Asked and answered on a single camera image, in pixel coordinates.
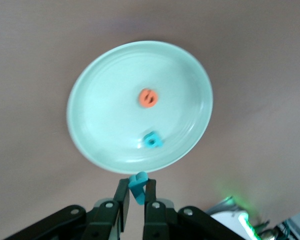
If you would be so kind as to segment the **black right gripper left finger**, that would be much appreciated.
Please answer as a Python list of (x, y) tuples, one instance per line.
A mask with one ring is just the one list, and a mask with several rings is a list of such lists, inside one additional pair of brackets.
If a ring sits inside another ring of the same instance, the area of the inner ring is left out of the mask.
[(121, 179), (113, 198), (97, 201), (89, 212), (69, 205), (12, 234), (8, 240), (119, 240), (129, 209), (129, 180)]

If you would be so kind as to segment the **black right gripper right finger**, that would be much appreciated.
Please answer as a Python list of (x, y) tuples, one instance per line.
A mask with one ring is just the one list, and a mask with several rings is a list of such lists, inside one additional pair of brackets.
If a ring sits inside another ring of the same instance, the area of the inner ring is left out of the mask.
[(144, 240), (242, 240), (243, 238), (194, 206), (176, 211), (156, 197), (156, 181), (145, 187)]

